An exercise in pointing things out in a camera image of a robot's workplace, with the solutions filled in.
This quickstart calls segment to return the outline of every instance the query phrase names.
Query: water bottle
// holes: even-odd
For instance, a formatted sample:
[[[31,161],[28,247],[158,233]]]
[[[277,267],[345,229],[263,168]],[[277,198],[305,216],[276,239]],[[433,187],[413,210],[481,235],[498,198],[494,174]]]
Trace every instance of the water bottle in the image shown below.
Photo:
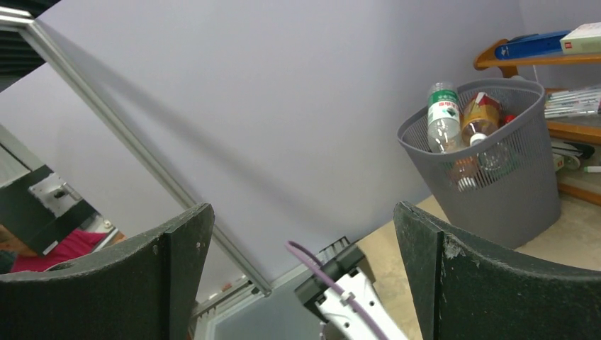
[[[484,92],[478,92],[461,116],[461,139],[472,146],[482,142],[500,127],[501,104]]]
[[[453,152],[463,146],[459,98],[452,83],[432,85],[428,93],[428,145],[434,153]]]

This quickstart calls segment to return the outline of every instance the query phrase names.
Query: white robot part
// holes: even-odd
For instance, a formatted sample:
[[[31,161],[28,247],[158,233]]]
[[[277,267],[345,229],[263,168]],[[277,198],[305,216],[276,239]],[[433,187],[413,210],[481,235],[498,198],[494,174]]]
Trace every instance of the white robot part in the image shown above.
[[[371,328],[346,302],[345,298],[354,298],[373,318],[390,340],[406,340],[407,336],[397,327],[388,315],[367,276],[356,269],[342,276],[338,285],[344,289],[344,297],[328,288],[324,292],[325,300],[317,302],[319,311],[350,340],[378,340]]]

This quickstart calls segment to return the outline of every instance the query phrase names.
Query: table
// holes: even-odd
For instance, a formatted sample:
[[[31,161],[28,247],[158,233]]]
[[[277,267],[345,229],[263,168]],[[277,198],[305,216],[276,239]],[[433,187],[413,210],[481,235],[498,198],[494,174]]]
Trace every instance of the table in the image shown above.
[[[417,206],[448,222],[434,196]],[[409,339],[421,339],[394,223],[386,223],[357,244],[373,269],[373,286],[389,315]],[[559,264],[601,270],[600,245],[601,207],[561,195],[559,220],[516,251]]]

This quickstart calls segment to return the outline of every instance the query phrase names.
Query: book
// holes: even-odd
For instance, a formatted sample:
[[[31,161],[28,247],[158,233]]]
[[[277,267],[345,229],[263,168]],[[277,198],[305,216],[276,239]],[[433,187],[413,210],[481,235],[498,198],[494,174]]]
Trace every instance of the book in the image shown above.
[[[495,48],[495,57],[498,60],[509,60],[561,52],[561,38],[569,33],[569,30],[562,30],[559,32],[522,35],[497,46]]]
[[[561,49],[566,55],[601,53],[601,23],[581,25],[560,41]]]

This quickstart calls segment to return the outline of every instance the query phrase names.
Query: mesh trash bin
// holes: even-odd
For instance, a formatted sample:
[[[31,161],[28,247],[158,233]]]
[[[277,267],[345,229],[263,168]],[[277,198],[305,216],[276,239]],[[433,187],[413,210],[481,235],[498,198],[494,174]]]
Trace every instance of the mesh trash bin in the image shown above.
[[[516,248],[550,227],[560,200],[544,118],[544,88],[532,81],[483,79],[458,88],[463,108],[484,91],[517,117],[467,149],[433,154],[427,142],[427,108],[398,130],[398,140],[449,221],[505,247]],[[457,164],[475,164],[475,185],[465,187]]]

